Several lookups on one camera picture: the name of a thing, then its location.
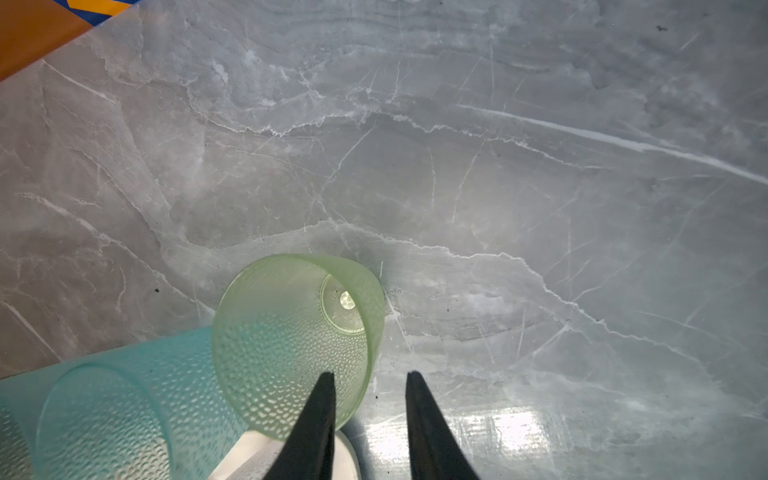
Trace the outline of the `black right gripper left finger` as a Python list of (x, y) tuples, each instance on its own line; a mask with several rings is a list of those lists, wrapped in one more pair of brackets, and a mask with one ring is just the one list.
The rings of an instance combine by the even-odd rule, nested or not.
[(265, 479), (331, 480), (335, 416), (334, 374), (323, 372)]

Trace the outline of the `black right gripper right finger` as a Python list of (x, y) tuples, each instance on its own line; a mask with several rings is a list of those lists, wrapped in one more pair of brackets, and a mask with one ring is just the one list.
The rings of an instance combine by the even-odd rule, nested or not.
[(407, 375), (406, 410), (413, 479), (479, 479), (418, 371)]

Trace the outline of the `light green tall cup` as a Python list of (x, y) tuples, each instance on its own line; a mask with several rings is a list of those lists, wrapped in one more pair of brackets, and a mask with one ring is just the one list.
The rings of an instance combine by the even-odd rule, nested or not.
[(223, 395), (250, 429), (284, 440), (319, 376), (330, 372), (341, 428), (368, 388), (385, 316), (378, 278), (356, 261), (259, 259), (236, 276), (215, 313), (212, 359)]

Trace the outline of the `teal tall cup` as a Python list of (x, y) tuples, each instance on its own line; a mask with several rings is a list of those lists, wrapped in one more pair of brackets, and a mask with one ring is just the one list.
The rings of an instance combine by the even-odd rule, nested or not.
[(4, 479), (205, 479), (245, 430), (209, 328), (1, 382)]

